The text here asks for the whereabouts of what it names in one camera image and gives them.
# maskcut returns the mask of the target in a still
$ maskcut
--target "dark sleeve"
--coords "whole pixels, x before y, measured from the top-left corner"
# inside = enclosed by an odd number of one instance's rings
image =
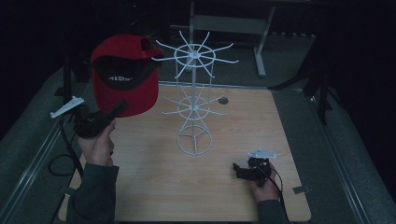
[[[259,221],[261,224],[289,224],[285,211],[278,200],[268,200],[257,203]]]
[[[66,223],[114,223],[118,166],[86,163],[81,185],[70,196]]]

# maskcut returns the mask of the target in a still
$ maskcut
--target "hat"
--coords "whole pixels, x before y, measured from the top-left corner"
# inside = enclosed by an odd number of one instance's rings
[[[128,107],[117,117],[129,117],[152,108],[158,97],[157,68],[163,51],[137,35],[113,35],[92,52],[92,85],[100,110],[109,111],[125,101]]]

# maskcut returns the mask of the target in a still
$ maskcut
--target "gray floor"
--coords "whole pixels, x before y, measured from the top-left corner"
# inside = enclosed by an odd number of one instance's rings
[[[180,43],[177,36],[173,39],[175,42],[167,44]],[[231,49],[219,53],[219,58],[239,60],[239,63],[217,63],[214,83],[250,88],[278,84],[295,75],[313,40],[303,36],[269,36],[262,55],[268,73],[266,78],[257,76],[251,47],[235,43]],[[226,46],[219,42],[208,43],[212,44],[213,48]],[[159,71],[160,80],[174,81],[174,75],[175,64],[163,63]],[[306,194],[312,213],[310,222],[396,223],[394,201],[375,171],[346,111],[330,97],[332,110],[327,111],[328,125],[323,126],[316,115],[316,102],[307,99],[300,91],[304,82],[283,91],[273,91],[273,94],[302,183],[312,189]],[[52,220],[59,223],[53,218],[70,176],[54,176],[47,166],[56,156],[66,153],[61,137],[52,134],[56,133],[57,119],[50,118],[50,112],[62,105],[62,98],[53,96],[60,86],[62,70],[43,85],[0,143],[2,211],[5,212],[9,205],[15,205],[15,212],[10,213],[13,218],[5,223],[51,223]],[[95,110],[91,84],[74,82],[73,87],[74,94],[82,96]],[[71,138],[72,123],[65,126]],[[42,165],[36,168],[29,166],[35,155],[43,158]],[[29,167],[36,169],[37,175],[29,173],[27,176],[32,178],[20,179]],[[57,173],[67,173],[71,171],[72,164],[68,159],[60,158],[53,169]],[[25,197],[6,203],[18,183],[25,183],[27,191],[16,191],[27,192],[22,195]]]

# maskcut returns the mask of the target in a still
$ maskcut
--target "dark background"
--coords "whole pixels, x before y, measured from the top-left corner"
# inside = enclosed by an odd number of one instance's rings
[[[211,1],[197,10],[264,17],[257,4]],[[392,1],[284,1],[271,31],[316,35],[300,73],[319,61],[332,69],[331,85],[352,118],[393,199],[396,198],[396,4]],[[149,24],[163,39],[166,24],[187,25],[188,1],[27,1],[0,3],[0,137],[18,119],[44,81],[62,68],[64,55],[78,79],[89,79],[93,48],[118,33],[142,34]]]

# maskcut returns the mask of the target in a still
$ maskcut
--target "black handheld controller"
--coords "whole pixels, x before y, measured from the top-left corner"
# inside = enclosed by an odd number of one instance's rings
[[[233,164],[236,177],[255,181],[257,186],[261,188],[272,172],[269,160],[250,157],[247,164],[248,168],[240,168],[237,164]]]
[[[91,113],[87,118],[79,118],[76,120],[74,130],[79,137],[94,138],[127,107],[128,105],[125,101],[120,101],[106,113],[98,110],[97,112]]]

